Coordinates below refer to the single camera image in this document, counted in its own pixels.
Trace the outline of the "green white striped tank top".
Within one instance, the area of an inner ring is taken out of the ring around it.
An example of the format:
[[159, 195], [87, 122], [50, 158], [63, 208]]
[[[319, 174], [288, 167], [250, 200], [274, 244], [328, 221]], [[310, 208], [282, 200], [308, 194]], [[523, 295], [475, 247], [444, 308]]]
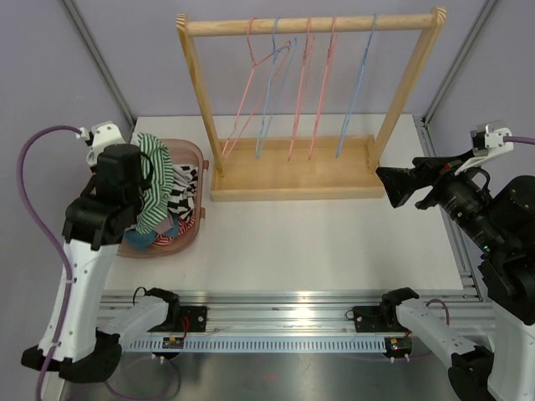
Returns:
[[135, 230], [140, 234], [152, 232], [168, 215], [168, 200], [174, 181], [174, 170], [169, 148], [157, 137], [139, 133], [135, 143], [149, 158], [141, 161], [145, 176], [152, 171], [150, 188], [143, 193], [143, 209], [138, 215]]

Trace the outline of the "black white striped tank top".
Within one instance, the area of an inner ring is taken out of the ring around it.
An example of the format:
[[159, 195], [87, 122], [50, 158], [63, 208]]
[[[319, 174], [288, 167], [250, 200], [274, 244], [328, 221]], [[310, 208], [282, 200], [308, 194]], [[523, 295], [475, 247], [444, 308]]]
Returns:
[[181, 235], [195, 224], [196, 193], [199, 170], [194, 165], [173, 165], [174, 178], [167, 201], [168, 211], [177, 216], [178, 234]]

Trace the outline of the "mauve ribbed tank top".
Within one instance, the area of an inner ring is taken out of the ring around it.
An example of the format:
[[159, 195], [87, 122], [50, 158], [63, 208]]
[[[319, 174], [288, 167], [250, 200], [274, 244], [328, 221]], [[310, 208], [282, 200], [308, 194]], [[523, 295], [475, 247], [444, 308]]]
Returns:
[[169, 213], [167, 217], [160, 222], [154, 228], [154, 232], [158, 235], [168, 236], [168, 237], [177, 237], [179, 231], [179, 223], [177, 216]]

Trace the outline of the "blue tank top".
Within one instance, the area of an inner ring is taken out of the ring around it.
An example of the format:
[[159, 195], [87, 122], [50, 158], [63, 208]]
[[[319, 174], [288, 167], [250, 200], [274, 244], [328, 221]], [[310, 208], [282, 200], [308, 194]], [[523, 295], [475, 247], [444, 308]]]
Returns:
[[129, 230], [124, 234], [126, 244], [136, 251], [148, 249], [155, 242], [156, 237], [157, 233], [155, 231], [139, 233], [136, 230]]

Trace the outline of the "pink hanger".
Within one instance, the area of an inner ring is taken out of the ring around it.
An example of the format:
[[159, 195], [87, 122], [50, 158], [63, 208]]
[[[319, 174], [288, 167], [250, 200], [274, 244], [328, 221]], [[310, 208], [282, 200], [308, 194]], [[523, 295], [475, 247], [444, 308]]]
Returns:
[[251, 86], [253, 84], [254, 79], [257, 76], [257, 71], [260, 67], [262, 67], [265, 63], [270, 63], [270, 70], [272, 67], [272, 57], [273, 57], [273, 46], [271, 49], [271, 52], [263, 56], [262, 58], [257, 58], [253, 46], [252, 46], [252, 23], [255, 22], [256, 19], [252, 18], [247, 25], [247, 31], [246, 31], [246, 44], [247, 44], [247, 50], [249, 53], [250, 58], [250, 71], [249, 75], [247, 77], [247, 82], [243, 88], [242, 97], [240, 99], [240, 103], [237, 107], [237, 112], [235, 114], [234, 120], [233, 120], [233, 126], [232, 131], [227, 136], [226, 141], [224, 142], [223, 148], [222, 148], [222, 156], [223, 159], [226, 160], [231, 153], [236, 148], [238, 142], [242, 138], [243, 134], [246, 132], [246, 130], [249, 128], [249, 125], [251, 124], [252, 118], [255, 115], [260, 114], [261, 120], [262, 120], [262, 107], [264, 104], [264, 98], [266, 93], [266, 87], [267, 84], [265, 84], [265, 88], [261, 94], [258, 95], [257, 101], [254, 104], [253, 109], [247, 114], [246, 117], [243, 115], [243, 109], [245, 107], [246, 102], [250, 99], [250, 91]]
[[338, 34], [335, 32], [337, 20], [338, 20], [337, 16], [334, 16], [332, 18], [331, 34], [330, 34], [329, 46], [327, 50], [326, 65], [325, 65], [324, 75], [323, 75], [323, 79], [321, 83], [320, 94], [319, 94], [319, 99], [318, 99], [318, 108], [317, 108], [316, 115], [315, 115], [313, 133], [312, 133], [311, 142], [310, 142], [309, 151], [308, 151], [309, 160], [311, 160], [313, 157], [313, 150], [315, 146], [315, 141], [317, 139], [319, 123], [320, 123], [321, 116], [323, 113], [324, 102], [325, 102], [326, 94], [328, 91], [329, 76], [330, 76], [331, 69], [332, 69], [334, 51], [336, 49], [337, 42], [338, 42]]
[[296, 102], [296, 109], [293, 117], [293, 131], [290, 140], [290, 146], [288, 150], [287, 161], [290, 161], [293, 156], [294, 146], [298, 135], [299, 122], [303, 110], [303, 101], [305, 97], [305, 92], [308, 87], [308, 76], [310, 71], [310, 64], [313, 57], [313, 52], [315, 49], [315, 37], [311, 34], [312, 27], [312, 18], [308, 17], [307, 20], [307, 30], [306, 38], [303, 46], [303, 57], [301, 64], [301, 71], [299, 77], [299, 86], [298, 86], [298, 95]]

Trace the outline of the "blue hanger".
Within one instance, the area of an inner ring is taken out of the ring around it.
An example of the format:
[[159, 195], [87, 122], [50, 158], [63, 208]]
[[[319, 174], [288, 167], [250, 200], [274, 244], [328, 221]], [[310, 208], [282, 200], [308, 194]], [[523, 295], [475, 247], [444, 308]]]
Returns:
[[346, 113], [344, 115], [344, 120], [343, 120], [343, 123], [342, 123], [342, 126], [341, 126], [341, 130], [340, 130], [340, 134], [339, 134], [339, 142], [338, 142], [338, 145], [337, 145], [337, 148], [336, 148], [336, 152], [335, 152], [335, 157], [336, 158], [339, 158], [341, 156], [342, 149], [343, 149], [343, 146], [344, 146], [344, 141], [345, 141], [346, 135], [347, 135], [348, 130], [349, 130], [350, 120], [352, 118], [354, 109], [356, 107], [356, 104], [357, 104], [357, 101], [358, 101], [358, 98], [359, 98], [359, 92], [360, 92], [361, 85], [362, 85], [363, 78], [364, 78], [364, 72], [365, 72], [365, 69], [366, 69], [367, 59], [368, 59], [368, 55], [369, 55], [369, 49], [370, 49], [371, 42], [372, 42], [374, 34], [375, 34], [375, 29], [376, 29], [376, 25], [377, 25], [378, 16], [379, 15], [377, 13], [375, 13], [373, 15], [372, 26], [371, 26], [371, 29], [369, 31], [369, 36], [367, 38], [367, 42], [366, 42], [366, 45], [365, 45], [365, 48], [364, 48], [362, 59], [360, 61], [357, 77], [356, 77], [356, 80], [355, 80], [355, 83], [354, 83], [354, 90], [353, 90], [353, 93], [352, 93], [352, 97], [351, 97], [351, 100], [349, 102], [349, 107], [348, 107], [348, 109], [347, 109], [347, 111], [346, 111]]
[[255, 145], [255, 156], [257, 159], [260, 159], [262, 156], [268, 133], [273, 122], [274, 111], [281, 98], [283, 86], [285, 85], [289, 67], [291, 66], [297, 47], [296, 38], [289, 39], [281, 46], [277, 46], [276, 36], [279, 20], [280, 17], [275, 18], [271, 34], [273, 46], [272, 67], [267, 81], [264, 104], [262, 107], [262, 120]]

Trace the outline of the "red white striped tank top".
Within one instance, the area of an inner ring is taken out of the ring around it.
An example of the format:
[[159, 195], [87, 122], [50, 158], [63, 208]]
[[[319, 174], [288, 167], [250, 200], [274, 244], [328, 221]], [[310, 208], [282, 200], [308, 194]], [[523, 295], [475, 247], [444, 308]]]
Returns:
[[175, 237], [167, 236], [164, 234], [157, 234], [155, 240], [152, 242], [152, 246], [165, 247], [173, 244]]

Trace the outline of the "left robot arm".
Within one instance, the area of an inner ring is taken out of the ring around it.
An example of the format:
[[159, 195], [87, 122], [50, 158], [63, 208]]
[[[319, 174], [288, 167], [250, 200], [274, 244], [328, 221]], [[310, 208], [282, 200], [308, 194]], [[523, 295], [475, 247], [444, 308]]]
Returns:
[[39, 344], [23, 351], [24, 367], [56, 372], [71, 383], [102, 383], [139, 336], [179, 326], [179, 297], [160, 288], [146, 291], [120, 317], [97, 325], [109, 270], [150, 184], [151, 175], [142, 171], [144, 158], [135, 145], [105, 147], [83, 192], [68, 206], [59, 248], [64, 272], [50, 327]]

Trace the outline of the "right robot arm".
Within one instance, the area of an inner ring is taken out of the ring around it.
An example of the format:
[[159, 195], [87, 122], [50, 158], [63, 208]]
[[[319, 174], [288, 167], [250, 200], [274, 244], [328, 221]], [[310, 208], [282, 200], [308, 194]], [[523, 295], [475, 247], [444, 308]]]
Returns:
[[416, 335], [444, 364], [461, 400], [534, 398], [534, 179], [520, 175], [496, 196], [478, 186], [482, 169], [473, 151], [450, 157], [416, 157], [410, 168], [376, 170], [390, 204], [404, 205], [423, 188], [419, 210], [439, 206], [481, 250], [478, 269], [492, 302], [494, 348], [457, 334], [425, 311], [408, 287], [387, 292], [379, 306], [381, 325]]

